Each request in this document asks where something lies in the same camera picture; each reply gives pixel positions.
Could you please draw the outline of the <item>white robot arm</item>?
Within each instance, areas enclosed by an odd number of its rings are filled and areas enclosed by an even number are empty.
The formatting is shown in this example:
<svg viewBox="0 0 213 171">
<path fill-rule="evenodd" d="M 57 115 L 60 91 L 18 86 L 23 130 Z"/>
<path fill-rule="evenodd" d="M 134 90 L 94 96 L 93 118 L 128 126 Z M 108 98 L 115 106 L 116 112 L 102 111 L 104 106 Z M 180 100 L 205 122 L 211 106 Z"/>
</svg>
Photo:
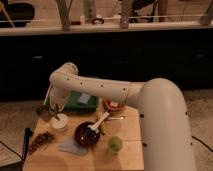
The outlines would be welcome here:
<svg viewBox="0 0 213 171">
<path fill-rule="evenodd" d="M 135 108 L 140 114 L 144 171 L 197 171 L 188 110 L 179 87 L 165 78 L 127 82 L 82 77 L 67 62 L 49 77 L 50 99 L 64 103 L 72 91 Z"/>
</svg>

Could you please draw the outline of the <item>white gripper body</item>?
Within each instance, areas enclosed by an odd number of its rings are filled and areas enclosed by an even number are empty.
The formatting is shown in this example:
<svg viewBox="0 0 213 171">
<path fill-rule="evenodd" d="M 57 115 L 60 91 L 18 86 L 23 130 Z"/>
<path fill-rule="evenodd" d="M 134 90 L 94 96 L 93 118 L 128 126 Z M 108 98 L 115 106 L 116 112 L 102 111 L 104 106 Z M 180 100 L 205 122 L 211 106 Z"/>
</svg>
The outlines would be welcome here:
<svg viewBox="0 0 213 171">
<path fill-rule="evenodd" d="M 66 90 L 52 86 L 49 93 L 49 104 L 52 110 L 58 107 L 62 111 L 69 100 L 70 93 Z"/>
</svg>

